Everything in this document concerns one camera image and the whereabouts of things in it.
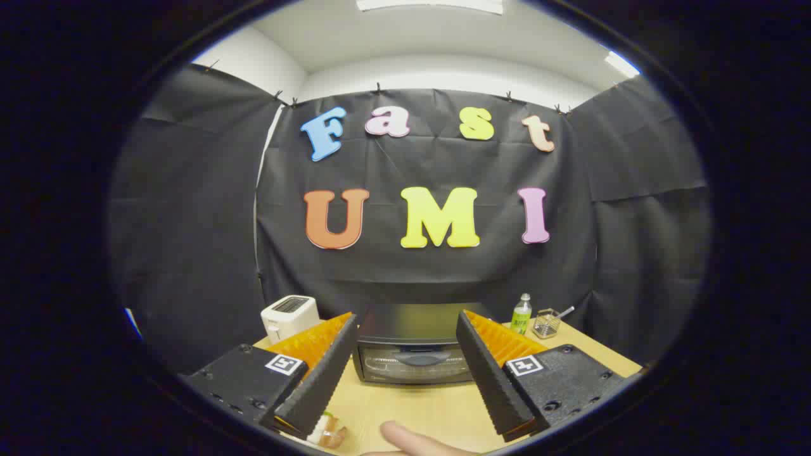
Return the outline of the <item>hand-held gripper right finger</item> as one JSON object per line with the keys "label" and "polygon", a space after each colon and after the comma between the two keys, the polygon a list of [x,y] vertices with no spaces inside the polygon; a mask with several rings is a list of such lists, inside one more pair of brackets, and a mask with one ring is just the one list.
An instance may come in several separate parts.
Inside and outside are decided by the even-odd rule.
{"label": "hand-held gripper right finger", "polygon": [[456,337],[495,432],[511,442],[593,412],[641,367],[564,322],[558,334],[516,334],[469,310]]}

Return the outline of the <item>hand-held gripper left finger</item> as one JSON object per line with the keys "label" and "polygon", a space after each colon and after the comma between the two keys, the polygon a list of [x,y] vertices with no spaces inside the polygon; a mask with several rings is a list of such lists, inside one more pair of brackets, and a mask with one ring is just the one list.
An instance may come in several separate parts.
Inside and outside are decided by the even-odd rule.
{"label": "hand-held gripper left finger", "polygon": [[238,421],[304,439],[326,410],[356,344],[357,315],[347,312],[269,348],[241,344],[184,382]]}

